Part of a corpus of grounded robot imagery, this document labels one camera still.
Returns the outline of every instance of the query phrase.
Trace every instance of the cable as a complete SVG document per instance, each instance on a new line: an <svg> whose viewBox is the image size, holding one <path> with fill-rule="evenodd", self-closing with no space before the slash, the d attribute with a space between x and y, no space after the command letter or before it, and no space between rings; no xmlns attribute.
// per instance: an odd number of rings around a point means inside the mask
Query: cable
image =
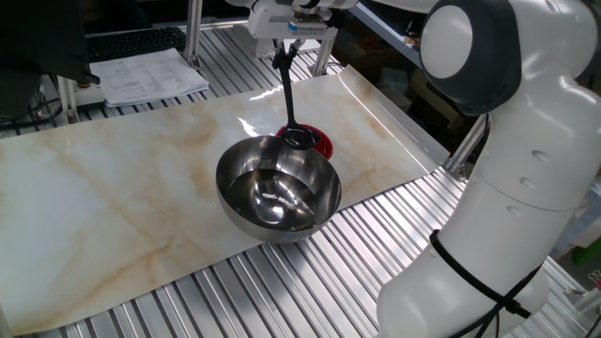
<svg viewBox="0 0 601 338"><path fill-rule="evenodd" d="M55 117L57 117L58 115L60 115L63 111L63 107L60 104L57 104L54 108L58 107L58 109L56 110L56 112L51 113L48 117L46 118L42 118L39 120L34 120L34 121L30 121L30 122L5 122L5 123L0 123L0 131L6 131L6 130L12 130L12 129L21 129L21 128L28 128L28 127L35 127L38 126L40 124L44 124L46 122L51 122Z"/></svg>
<svg viewBox="0 0 601 338"><path fill-rule="evenodd" d="M486 113L486 121L485 121L485 133L482 139L486 142L488 140L488 135L490 134L490 114Z"/></svg>
<svg viewBox="0 0 601 338"><path fill-rule="evenodd" d="M38 110L38 109L40 109L40 108L46 107L46 106L48 106L49 104L51 104L51 103L55 103L55 102L57 102L57 101L58 101L58 99L52 99L52 100L48 100L48 101L46 101L46 102L44 102L44 103L40 103L40 104L38 104L38 105L37 105L37 106L35 106L34 108L31 108L31 109L29 109L29 110L25 111L24 113L21 113L21 114L18 114L18 115L12 116L12 117L2 117L2 116L0 116L0 122L12 122L12 121L16 121L16 120L18 120L18 119L20 119L20 118L22 118L22 117L24 117L24 116L26 116L26 115L28 115L28 114L30 114L30 113L34 113L36 110Z"/></svg>
<svg viewBox="0 0 601 338"><path fill-rule="evenodd" d="M256 5L257 2L259 2L259 0L254 0L253 4L251 5L252 12L254 12L254 5Z"/></svg>
<svg viewBox="0 0 601 338"><path fill-rule="evenodd" d="M58 108L58 107L61 107L61 109L62 109L62 104L56 104L56 105L55 105L55 106L54 106L54 107L53 107L53 108L50 110L50 113L49 113L49 114L43 114L42 112L39 112L39 113L37 113L37 114L36 114L36 116L35 116L35 117L41 117L41 118L50 117L52 114L54 114L54 109L55 109L55 108Z"/></svg>
<svg viewBox="0 0 601 338"><path fill-rule="evenodd" d="M483 295L489 297L490 299L497 302L497 304L492 308L492 310L488 311L485 315L480 317L478 320L467 326L465 329L457 332L456 334L450 336L449 338L460 338L466 335L469 332L480 327L478 332L476 333L474 338L481 338L490 323L495 320L495 316L499 314L499 311L505 308L507 312L510 314L520 315L524 318L530 317L531 313L524 309L521 304L514 300L517 294L532 280L532 278L538 273L539 269L542 265L538 266L538 268L534 269L531 273L529 273L526 277L524 277L521 281L519 281L509 292L505 295L499 294L495 290L491 289L486 284L482 283L478 278L472 275L469 271L467 271L459 262L457 262L453 256L446 251L442 243L439 240L439 230L434 230L432 235L430 235L430 244L434 248L434 250L439 254L439 257L444 260L447 265L453 269L460 277L462 277L466 282L468 282L471 286L473 286L476 290L480 291Z"/></svg>

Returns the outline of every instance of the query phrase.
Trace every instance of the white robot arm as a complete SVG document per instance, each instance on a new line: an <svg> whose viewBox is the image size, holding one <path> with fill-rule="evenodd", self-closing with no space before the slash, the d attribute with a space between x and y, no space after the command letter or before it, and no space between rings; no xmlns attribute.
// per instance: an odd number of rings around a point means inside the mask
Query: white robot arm
<svg viewBox="0 0 601 338"><path fill-rule="evenodd" d="M438 243L500 295L532 273L515 300L535 313L548 292L535 270L601 165L601 99L575 82L600 58L598 12L587 0L378 1L429 13L421 47L429 81L463 113L490 113L488 141ZM249 30L330 38L331 8L356 2L256 0L246 4ZM496 306L443 258L428 246L384 285L379 338L456 336ZM507 310L516 306L501 311L501 335L524 320Z"/></svg>

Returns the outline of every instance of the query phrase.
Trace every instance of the black ladle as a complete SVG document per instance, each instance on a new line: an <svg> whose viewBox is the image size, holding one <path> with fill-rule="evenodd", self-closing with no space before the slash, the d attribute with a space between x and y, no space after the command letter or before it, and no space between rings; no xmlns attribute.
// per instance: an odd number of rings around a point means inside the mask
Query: black ladle
<svg viewBox="0 0 601 338"><path fill-rule="evenodd" d="M273 58L273 67L280 69L282 85L284 87L285 108L288 113L288 123L282 131L284 140L294 149L306 150L314 147L321 140L321 136L315 131L304 128L294 119L294 105L292 104L292 85L290 83L290 64L292 58L297 54L297 49L292 44L288 54L284 47L280 47Z"/></svg>

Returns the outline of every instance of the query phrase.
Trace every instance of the stainless steel bowl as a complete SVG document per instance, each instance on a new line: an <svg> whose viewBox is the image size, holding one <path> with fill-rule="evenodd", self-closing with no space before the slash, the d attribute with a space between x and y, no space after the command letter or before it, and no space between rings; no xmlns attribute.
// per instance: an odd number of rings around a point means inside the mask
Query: stainless steel bowl
<svg viewBox="0 0 601 338"><path fill-rule="evenodd" d="M294 150L278 136L242 140L217 164L217 190L229 219L268 242L308 237L336 212L342 186L313 149Z"/></svg>

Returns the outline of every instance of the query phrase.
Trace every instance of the white marble sheet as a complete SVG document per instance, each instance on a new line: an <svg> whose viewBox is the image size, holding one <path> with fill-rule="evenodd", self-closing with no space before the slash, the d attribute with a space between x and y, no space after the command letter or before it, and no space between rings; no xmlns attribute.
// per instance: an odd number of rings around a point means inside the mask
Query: white marble sheet
<svg viewBox="0 0 601 338"><path fill-rule="evenodd" d="M333 142L341 207L447 155L354 69L293 92L299 122ZM215 168L284 124L276 87L1 140L0 304L13 332L69 324L259 244L223 213Z"/></svg>

